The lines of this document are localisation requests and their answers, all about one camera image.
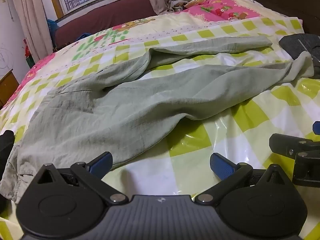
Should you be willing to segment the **sage green pants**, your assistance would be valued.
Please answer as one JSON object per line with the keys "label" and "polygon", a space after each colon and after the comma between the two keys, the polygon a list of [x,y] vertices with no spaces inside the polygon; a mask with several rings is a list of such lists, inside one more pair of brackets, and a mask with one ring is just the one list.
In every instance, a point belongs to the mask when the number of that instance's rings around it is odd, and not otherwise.
{"label": "sage green pants", "polygon": [[51,90],[13,147],[1,195],[18,202],[41,166],[65,168],[111,152],[114,165],[152,148],[183,118],[208,119],[274,85],[314,74],[310,53],[256,67],[205,64],[144,79],[146,71],[197,55],[242,53],[271,46],[264,36],[220,37],[150,48],[142,56]]}

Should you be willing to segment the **green checkered bed sheet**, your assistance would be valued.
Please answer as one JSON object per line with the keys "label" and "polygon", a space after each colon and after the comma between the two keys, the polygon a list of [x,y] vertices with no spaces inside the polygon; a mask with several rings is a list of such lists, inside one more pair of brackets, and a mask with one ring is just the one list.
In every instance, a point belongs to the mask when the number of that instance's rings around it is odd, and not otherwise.
{"label": "green checkered bed sheet", "polygon": [[[188,12],[110,28],[48,56],[1,110],[15,142],[5,161],[1,239],[23,235],[15,209],[43,164],[68,168],[110,152],[102,181],[128,197],[190,195],[219,182],[212,153],[293,178],[295,160],[269,145],[319,141],[319,78],[311,54],[280,41],[302,20],[248,0],[194,0]],[[213,11],[215,20],[202,14]]]}

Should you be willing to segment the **dark folded garment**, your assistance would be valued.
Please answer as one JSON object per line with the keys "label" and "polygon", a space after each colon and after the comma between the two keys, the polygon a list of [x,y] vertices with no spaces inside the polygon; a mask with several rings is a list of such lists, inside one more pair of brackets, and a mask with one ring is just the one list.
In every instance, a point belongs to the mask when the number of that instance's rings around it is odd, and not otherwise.
{"label": "dark folded garment", "polygon": [[319,67],[320,39],[316,34],[293,34],[280,39],[279,45],[294,60],[307,51],[311,54],[313,65]]}

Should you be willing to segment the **wooden side cabinet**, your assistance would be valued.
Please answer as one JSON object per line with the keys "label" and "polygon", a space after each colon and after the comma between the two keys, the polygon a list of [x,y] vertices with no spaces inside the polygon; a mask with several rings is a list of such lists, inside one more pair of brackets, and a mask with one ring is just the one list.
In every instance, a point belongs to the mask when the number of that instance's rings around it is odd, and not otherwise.
{"label": "wooden side cabinet", "polygon": [[19,83],[14,76],[12,69],[5,74],[0,81],[0,102],[1,108],[8,102],[18,88]]}

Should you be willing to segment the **dark red window seat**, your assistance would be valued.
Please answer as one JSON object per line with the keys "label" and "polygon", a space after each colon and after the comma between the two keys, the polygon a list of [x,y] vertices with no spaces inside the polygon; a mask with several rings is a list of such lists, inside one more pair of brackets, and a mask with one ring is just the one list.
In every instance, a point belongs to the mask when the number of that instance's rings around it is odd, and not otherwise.
{"label": "dark red window seat", "polygon": [[149,0],[118,0],[93,9],[60,26],[54,42],[58,49],[75,42],[83,34],[95,34],[126,22],[155,16]]}

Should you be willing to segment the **beige curtain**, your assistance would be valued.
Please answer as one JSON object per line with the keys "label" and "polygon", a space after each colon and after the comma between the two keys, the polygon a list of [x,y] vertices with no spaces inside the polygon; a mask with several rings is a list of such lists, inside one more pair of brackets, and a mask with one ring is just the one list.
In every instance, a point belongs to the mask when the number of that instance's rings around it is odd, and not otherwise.
{"label": "beige curtain", "polygon": [[42,0],[13,0],[28,47],[35,62],[53,52]]}

